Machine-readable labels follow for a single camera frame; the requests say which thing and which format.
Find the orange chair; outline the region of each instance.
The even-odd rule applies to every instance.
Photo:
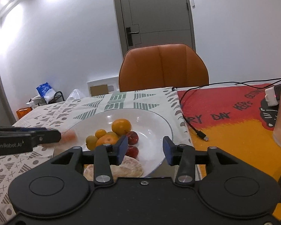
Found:
[[[129,50],[119,73],[121,92],[209,84],[201,58],[185,44],[146,46]]]

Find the white wall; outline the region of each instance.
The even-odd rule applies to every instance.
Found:
[[[210,82],[281,77],[281,0],[194,0],[196,50]]]
[[[48,82],[65,98],[117,76],[122,54],[113,0],[21,0],[2,20],[0,75],[13,113]]]

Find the flatbread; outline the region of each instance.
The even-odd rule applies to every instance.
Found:
[[[143,168],[140,162],[128,156],[124,156],[121,165],[110,165],[110,169],[114,181],[118,177],[138,178],[143,174]],[[88,165],[84,170],[83,176],[89,181],[94,181],[94,165]]]

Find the patterned tablecloth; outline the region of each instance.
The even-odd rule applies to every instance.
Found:
[[[37,107],[15,123],[15,126],[46,127],[65,132],[94,114],[123,108],[158,113],[171,125],[174,143],[192,145],[182,117],[177,91],[172,91],[171,87],[94,96]],[[53,151],[54,147],[38,146],[33,152],[0,156],[0,224],[15,215],[7,193],[11,181],[50,159]]]

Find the tablecloth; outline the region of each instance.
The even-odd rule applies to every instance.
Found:
[[[179,91],[178,95],[181,97],[183,93]],[[278,106],[267,105],[264,89],[207,87],[187,93],[181,105],[186,118],[209,137],[207,142],[202,141],[190,130],[196,150],[206,151],[208,146],[217,146],[278,181],[281,147],[272,137]],[[204,166],[201,171],[205,176]],[[281,220],[281,203],[273,215]]]
[[[37,107],[15,123],[15,126],[46,127],[65,132],[94,114],[123,108],[158,113],[169,122],[174,143],[192,145],[182,117],[177,91],[172,91],[171,87],[107,94]],[[11,181],[50,159],[53,151],[53,147],[38,146],[33,152],[0,156],[0,224],[15,215],[7,193]]]

